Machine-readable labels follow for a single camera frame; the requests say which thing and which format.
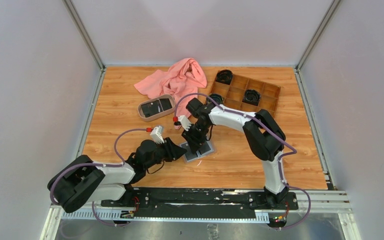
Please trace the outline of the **black VIP credit card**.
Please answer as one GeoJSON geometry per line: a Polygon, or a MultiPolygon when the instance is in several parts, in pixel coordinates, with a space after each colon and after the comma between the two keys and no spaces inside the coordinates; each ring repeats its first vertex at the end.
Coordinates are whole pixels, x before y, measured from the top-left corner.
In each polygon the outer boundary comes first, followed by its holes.
{"type": "Polygon", "coordinates": [[[209,141],[202,144],[202,146],[198,149],[198,152],[201,156],[208,155],[214,151],[211,143],[209,141]]]}

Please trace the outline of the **pink card holder wallet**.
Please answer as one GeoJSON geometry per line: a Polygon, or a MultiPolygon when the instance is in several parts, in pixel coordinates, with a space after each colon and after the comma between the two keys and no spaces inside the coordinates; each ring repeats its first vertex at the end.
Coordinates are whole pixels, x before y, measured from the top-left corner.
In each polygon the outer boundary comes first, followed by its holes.
{"type": "Polygon", "coordinates": [[[181,143],[180,146],[186,150],[186,153],[183,155],[186,163],[201,159],[215,152],[211,141],[206,141],[195,153],[192,153],[191,147],[187,142],[181,143]]]}

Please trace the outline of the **beige oval card tray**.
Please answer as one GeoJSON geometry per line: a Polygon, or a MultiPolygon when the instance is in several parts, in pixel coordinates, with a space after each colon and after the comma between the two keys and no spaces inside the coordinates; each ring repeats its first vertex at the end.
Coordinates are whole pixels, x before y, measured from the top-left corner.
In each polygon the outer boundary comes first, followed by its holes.
{"type": "Polygon", "coordinates": [[[172,114],[176,107],[176,101],[170,94],[163,94],[139,104],[137,112],[144,122],[151,122],[172,114]]]}

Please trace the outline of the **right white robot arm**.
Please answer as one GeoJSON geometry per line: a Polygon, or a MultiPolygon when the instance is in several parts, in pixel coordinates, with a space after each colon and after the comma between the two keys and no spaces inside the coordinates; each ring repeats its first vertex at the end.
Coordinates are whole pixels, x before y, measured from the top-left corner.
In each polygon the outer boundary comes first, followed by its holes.
{"type": "Polygon", "coordinates": [[[278,209],[285,203],[289,192],[283,166],[286,136],[267,110],[240,111],[214,100],[203,104],[196,97],[187,103],[186,109],[196,118],[195,123],[185,115],[175,116],[173,121],[175,126],[183,128],[182,137],[192,153],[207,141],[213,126],[225,126],[243,133],[251,152],[262,161],[266,204],[278,209]]]}

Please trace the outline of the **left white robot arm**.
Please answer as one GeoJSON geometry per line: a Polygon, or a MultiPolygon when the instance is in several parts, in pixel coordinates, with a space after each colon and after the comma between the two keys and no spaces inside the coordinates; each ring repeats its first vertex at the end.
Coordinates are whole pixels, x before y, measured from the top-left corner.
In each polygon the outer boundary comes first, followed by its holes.
{"type": "Polygon", "coordinates": [[[47,184],[50,198],[66,213],[73,213],[89,202],[114,200],[129,206],[133,193],[128,189],[149,173],[149,168],[176,161],[187,150],[166,137],[162,143],[141,142],[124,164],[92,161],[81,155],[56,174],[47,184]]]}

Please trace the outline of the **rolled belt front left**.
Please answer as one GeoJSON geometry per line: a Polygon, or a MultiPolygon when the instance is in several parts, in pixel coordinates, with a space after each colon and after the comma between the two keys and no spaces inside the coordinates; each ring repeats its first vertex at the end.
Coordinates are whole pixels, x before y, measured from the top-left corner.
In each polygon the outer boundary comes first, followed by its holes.
{"type": "Polygon", "coordinates": [[[210,97],[214,102],[216,102],[218,105],[221,105],[221,104],[223,104],[223,102],[224,102],[224,98],[223,98],[220,94],[212,93],[212,94],[209,95],[209,97],[210,97]]]}

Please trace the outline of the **rolled belt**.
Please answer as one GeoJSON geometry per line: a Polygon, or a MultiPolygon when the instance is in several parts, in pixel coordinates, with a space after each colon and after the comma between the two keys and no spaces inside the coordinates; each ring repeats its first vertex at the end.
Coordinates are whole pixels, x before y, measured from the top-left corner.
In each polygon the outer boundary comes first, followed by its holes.
{"type": "Polygon", "coordinates": [[[253,106],[258,106],[261,100],[261,94],[255,89],[247,89],[244,92],[242,102],[253,106]]]}
{"type": "Polygon", "coordinates": [[[220,70],[215,76],[215,82],[230,85],[233,80],[234,74],[229,69],[220,70]]]}
{"type": "Polygon", "coordinates": [[[224,102],[224,98],[223,98],[220,94],[212,93],[212,94],[209,95],[209,97],[210,97],[214,102],[216,102],[218,105],[221,105],[221,104],[223,104],[223,102],[224,102]]]}

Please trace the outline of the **pink cloth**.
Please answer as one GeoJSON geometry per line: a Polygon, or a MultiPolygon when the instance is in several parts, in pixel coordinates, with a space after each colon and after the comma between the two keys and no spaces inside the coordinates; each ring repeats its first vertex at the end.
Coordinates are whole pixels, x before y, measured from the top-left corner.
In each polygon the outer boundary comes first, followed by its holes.
{"type": "Polygon", "coordinates": [[[173,64],[168,70],[156,70],[151,75],[134,84],[135,89],[149,99],[161,95],[171,95],[177,106],[175,116],[190,117],[187,103],[194,97],[187,94],[197,93],[207,87],[207,77],[194,58],[184,58],[173,64]]]}

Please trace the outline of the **wooden divided tray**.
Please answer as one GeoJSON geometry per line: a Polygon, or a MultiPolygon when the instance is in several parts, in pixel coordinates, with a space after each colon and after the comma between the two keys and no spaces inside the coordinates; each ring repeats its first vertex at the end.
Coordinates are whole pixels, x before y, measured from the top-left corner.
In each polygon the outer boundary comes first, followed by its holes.
{"type": "Polygon", "coordinates": [[[276,116],[281,87],[268,82],[234,74],[224,69],[217,72],[209,96],[219,104],[244,112],[267,110],[276,116]]]}

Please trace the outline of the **rolled belt middle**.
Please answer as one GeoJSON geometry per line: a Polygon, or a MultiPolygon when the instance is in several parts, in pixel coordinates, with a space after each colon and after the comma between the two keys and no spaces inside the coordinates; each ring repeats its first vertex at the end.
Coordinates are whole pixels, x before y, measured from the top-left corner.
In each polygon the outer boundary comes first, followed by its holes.
{"type": "Polygon", "coordinates": [[[255,89],[247,89],[244,92],[242,102],[253,106],[258,106],[261,100],[261,94],[255,89]]]}

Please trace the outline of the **rolled belt back left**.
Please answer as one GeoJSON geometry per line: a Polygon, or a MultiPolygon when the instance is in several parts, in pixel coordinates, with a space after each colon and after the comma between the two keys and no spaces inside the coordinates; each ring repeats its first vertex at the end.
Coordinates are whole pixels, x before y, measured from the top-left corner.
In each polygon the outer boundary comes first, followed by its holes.
{"type": "Polygon", "coordinates": [[[215,82],[230,85],[233,80],[234,74],[229,69],[220,70],[215,76],[215,82]]]}

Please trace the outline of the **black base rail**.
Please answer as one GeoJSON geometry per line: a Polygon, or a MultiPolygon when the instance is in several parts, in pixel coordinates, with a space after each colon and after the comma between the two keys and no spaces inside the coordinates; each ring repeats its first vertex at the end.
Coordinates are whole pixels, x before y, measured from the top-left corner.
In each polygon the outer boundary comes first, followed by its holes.
{"type": "Polygon", "coordinates": [[[102,200],[98,206],[132,207],[134,218],[169,220],[221,220],[265,222],[258,211],[288,214],[299,208],[294,192],[276,202],[264,190],[213,188],[134,187],[119,200],[102,200]]]}

